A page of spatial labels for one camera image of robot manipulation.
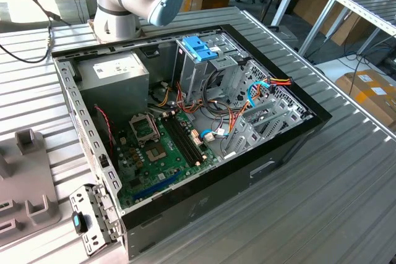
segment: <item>metal shelf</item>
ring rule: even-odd
[[[329,0],[303,45],[300,47],[298,53],[301,56],[305,55],[336,2],[345,6],[346,9],[344,9],[340,17],[337,18],[335,25],[329,30],[327,36],[337,28],[341,20],[346,16],[347,10],[351,10],[368,22],[371,22],[379,30],[383,30],[391,36],[396,35],[396,0]],[[368,45],[374,36],[375,35],[370,36],[364,47]]]

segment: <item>motherboard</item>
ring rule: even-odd
[[[213,166],[216,156],[203,142],[194,142],[191,122],[183,111],[133,117],[116,137],[118,194],[122,208],[131,207],[172,184]]]

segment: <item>yellow wire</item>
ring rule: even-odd
[[[168,102],[169,90],[170,90],[170,88],[166,89],[165,99],[160,104],[157,105],[158,107],[162,107],[162,106],[166,105],[166,103]]]
[[[281,80],[281,79],[273,79],[273,78],[271,78],[271,80],[276,80],[276,81],[278,81],[278,82],[288,82],[290,79]]]

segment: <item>connector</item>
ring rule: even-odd
[[[277,88],[277,86],[276,85],[271,85],[269,88],[268,88],[268,91],[270,92],[270,94],[275,94],[275,89]]]
[[[204,139],[205,139],[207,142],[212,142],[212,141],[215,140],[215,137],[213,136],[213,133],[209,132],[209,133],[206,133],[206,134],[205,134]]]
[[[192,137],[192,138],[196,138],[196,137],[198,137],[198,136],[199,136],[198,131],[196,131],[195,129],[191,131],[191,137]]]

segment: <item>metal bracket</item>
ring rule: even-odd
[[[116,209],[102,185],[83,185],[69,197],[72,209],[82,214],[87,232],[82,242],[88,256],[93,255],[122,235]]]

